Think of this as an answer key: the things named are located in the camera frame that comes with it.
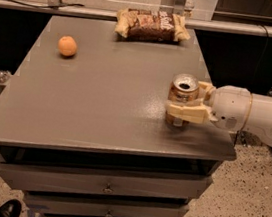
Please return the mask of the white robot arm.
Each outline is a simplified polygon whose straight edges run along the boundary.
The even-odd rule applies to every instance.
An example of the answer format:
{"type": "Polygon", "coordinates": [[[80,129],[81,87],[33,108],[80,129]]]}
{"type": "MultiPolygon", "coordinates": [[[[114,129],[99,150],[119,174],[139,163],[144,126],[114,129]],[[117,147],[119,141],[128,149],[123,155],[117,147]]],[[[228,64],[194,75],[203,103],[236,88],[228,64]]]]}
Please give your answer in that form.
{"type": "Polygon", "coordinates": [[[228,131],[247,131],[272,147],[272,97],[253,94],[231,85],[217,88],[199,81],[196,100],[180,103],[167,100],[166,113],[192,123],[212,122],[228,131]]]}

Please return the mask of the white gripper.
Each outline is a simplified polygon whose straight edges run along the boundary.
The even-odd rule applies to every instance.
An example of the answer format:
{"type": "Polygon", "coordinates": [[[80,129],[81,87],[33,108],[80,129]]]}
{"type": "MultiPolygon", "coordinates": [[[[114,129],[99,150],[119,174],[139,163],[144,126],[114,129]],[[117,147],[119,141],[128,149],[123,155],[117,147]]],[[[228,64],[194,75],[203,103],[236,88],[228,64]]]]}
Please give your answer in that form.
{"type": "Polygon", "coordinates": [[[166,112],[178,119],[204,124],[211,121],[216,127],[228,131],[240,130],[250,111],[252,95],[245,88],[222,86],[215,88],[210,82],[198,82],[197,100],[206,105],[187,106],[167,101],[166,112]]]}

